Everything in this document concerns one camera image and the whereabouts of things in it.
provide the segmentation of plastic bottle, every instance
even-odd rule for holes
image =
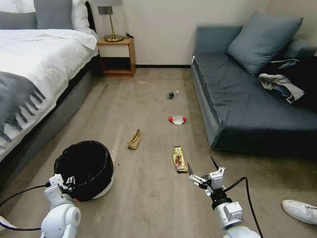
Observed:
[[[167,94],[167,99],[172,99],[175,95],[179,94],[178,91],[175,91],[175,92],[169,92]]]

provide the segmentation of gray blanket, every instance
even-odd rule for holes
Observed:
[[[38,110],[37,106],[31,101],[30,96],[33,96],[39,103],[42,103],[43,99],[45,99],[40,90],[27,78],[0,72],[0,137],[3,137],[6,141],[12,141],[5,134],[4,126],[6,123],[19,131],[22,131],[23,128],[17,120],[17,115],[27,123],[21,108],[24,108],[32,116],[35,114],[29,107]]]

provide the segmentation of white duvet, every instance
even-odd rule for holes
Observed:
[[[22,140],[55,105],[68,81],[98,54],[97,39],[75,30],[0,30],[0,71],[23,76],[32,81],[45,95],[35,116],[24,109],[28,123],[17,117],[23,131],[5,126],[5,133],[13,140],[0,137],[0,161]]]

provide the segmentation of sofa armrest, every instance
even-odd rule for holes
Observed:
[[[284,58],[311,57],[316,52],[317,47],[302,39],[293,38],[285,48]]]
[[[194,53],[226,53],[241,29],[242,26],[198,26]]]

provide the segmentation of red and white wrapper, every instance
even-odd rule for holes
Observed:
[[[186,121],[186,117],[183,116],[168,117],[168,119],[175,125],[181,125]]]

